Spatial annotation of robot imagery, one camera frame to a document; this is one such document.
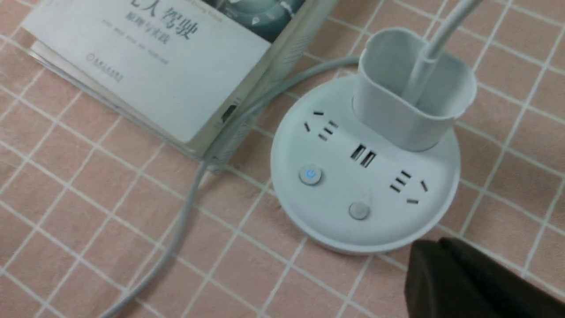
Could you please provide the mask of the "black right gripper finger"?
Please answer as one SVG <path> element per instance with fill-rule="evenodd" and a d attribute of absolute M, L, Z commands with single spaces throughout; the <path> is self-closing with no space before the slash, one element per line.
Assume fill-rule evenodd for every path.
<path fill-rule="evenodd" d="M 564 303 L 457 238 L 411 244 L 410 318 L 562 318 Z"/>

